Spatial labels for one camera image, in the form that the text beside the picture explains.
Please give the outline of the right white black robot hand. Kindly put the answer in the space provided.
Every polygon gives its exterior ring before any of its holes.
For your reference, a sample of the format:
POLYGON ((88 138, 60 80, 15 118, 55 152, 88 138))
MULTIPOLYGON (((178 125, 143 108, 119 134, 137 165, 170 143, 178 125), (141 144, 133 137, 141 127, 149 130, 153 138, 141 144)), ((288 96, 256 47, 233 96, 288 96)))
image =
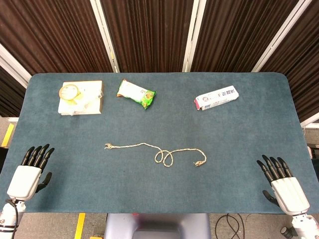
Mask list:
POLYGON ((262 155, 264 162, 257 160, 274 196, 263 190, 265 198, 290 216, 306 214, 310 204, 296 177, 293 176, 286 161, 280 157, 267 157, 262 155))

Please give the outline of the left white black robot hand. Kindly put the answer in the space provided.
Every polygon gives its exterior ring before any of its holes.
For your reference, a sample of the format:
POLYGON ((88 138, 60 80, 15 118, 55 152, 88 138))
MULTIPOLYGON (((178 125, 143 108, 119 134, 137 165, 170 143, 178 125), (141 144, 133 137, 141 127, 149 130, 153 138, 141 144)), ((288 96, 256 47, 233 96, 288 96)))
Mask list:
POLYGON ((48 172, 43 182, 40 182, 42 173, 50 159, 54 148, 32 146, 24 155, 21 164, 16 168, 7 194, 14 201, 28 201, 40 190, 44 189, 51 180, 52 173, 48 172))

